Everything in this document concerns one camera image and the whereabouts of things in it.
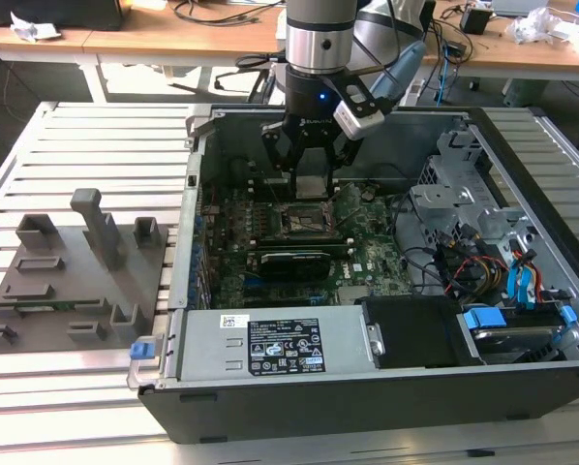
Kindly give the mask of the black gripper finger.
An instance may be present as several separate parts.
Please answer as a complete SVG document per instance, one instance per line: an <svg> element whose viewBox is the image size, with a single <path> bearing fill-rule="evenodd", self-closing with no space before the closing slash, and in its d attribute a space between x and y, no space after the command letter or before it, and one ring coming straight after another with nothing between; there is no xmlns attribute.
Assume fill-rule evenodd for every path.
<svg viewBox="0 0 579 465"><path fill-rule="evenodd" d="M336 152L334 145L329 143L325 147L326 156L326 193L329 198L334 195L333 173L345 166L351 166L362 145L362 140L347 139L342 149Z"/></svg>
<svg viewBox="0 0 579 465"><path fill-rule="evenodd" d="M279 171L289 181L289 193L296 197L296 169L299 159L295 156L292 145L282 153L279 143L282 132L282 123L273 123L261 127L261 141L264 145L268 160L275 171Z"/></svg>

